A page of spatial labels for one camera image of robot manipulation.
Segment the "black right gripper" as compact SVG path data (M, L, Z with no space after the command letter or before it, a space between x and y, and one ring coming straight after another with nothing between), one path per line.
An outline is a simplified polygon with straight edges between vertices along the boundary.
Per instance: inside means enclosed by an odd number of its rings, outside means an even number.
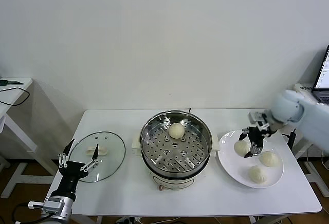
M248 127L242 129L242 133L239 136L239 141L244 140L248 136L251 147L250 150L246 153L244 158L257 156L262 152L263 149L263 134L259 131L257 127Z

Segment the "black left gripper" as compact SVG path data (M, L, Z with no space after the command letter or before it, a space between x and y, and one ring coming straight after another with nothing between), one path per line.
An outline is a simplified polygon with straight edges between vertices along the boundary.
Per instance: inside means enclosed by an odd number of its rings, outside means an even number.
M55 196L75 197L77 184L81 178L87 177L87 172L93 170L98 164L99 144L95 147L88 147L86 154L91 156L91 160L85 164L81 162L68 161L68 155L74 143L72 139L64 148L62 153L58 154L59 172L62 179L58 188L54 191Z

